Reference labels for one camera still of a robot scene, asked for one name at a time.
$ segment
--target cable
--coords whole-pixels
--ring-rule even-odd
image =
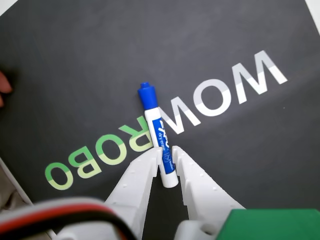
[[[129,227],[110,208],[88,198],[54,200],[9,213],[0,219],[0,239],[26,238],[51,228],[86,221],[111,223],[122,239],[136,239]]]

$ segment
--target dark gray mat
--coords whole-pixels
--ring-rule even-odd
[[[257,80],[254,55],[260,51],[287,82],[278,84],[265,67],[267,92],[259,95],[243,80],[247,101],[239,104],[232,66],[242,63]],[[33,202],[105,200],[141,154],[118,128],[141,130],[137,89],[149,81],[173,121],[175,97],[201,121],[193,126],[180,111],[184,132],[166,124],[169,143],[189,153],[240,204],[320,210],[319,61],[320,37],[303,0],[20,0],[0,17],[0,66],[14,86],[0,110],[0,156]],[[230,107],[218,116],[204,116],[193,101],[196,87],[209,79],[223,81],[231,92]],[[202,99],[211,109],[222,103],[213,87]],[[105,164],[96,153],[106,134],[126,146],[120,164]],[[68,163],[84,146],[101,169],[87,179]],[[119,155],[112,141],[103,150],[109,158]],[[45,177],[54,162],[73,175],[66,190]],[[58,168],[52,177],[61,185],[67,180]],[[144,238],[170,239],[187,211],[178,187],[154,182]],[[167,214],[175,216],[157,221]]]

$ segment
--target white marker body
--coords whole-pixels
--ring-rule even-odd
[[[153,146],[154,147],[162,147],[158,143],[158,138],[156,135],[157,129],[155,129],[156,127],[154,126],[154,122],[153,122],[153,120],[158,120],[161,118],[159,108],[155,107],[155,108],[146,110],[146,111],[144,111],[144,115],[145,115],[146,122],[148,123]],[[176,170],[174,169],[173,172],[166,173],[163,158],[162,158],[162,161],[161,161],[161,164],[159,165],[159,167],[160,167],[160,175],[161,175],[163,186],[165,188],[173,188],[173,187],[177,186],[179,181],[178,181]]]

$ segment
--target marker barrel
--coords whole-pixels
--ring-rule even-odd
[[[145,110],[144,115],[148,123],[153,146],[162,147],[162,161],[159,165],[162,184],[165,188],[173,188],[178,185],[179,181],[173,164],[164,122],[159,111],[155,87],[150,86],[148,82],[141,83],[138,93]]]

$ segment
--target screw hole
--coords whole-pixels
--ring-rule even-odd
[[[215,234],[215,227],[213,225],[203,224],[200,229],[202,232],[204,232],[205,234],[207,234],[209,236],[212,236]]]

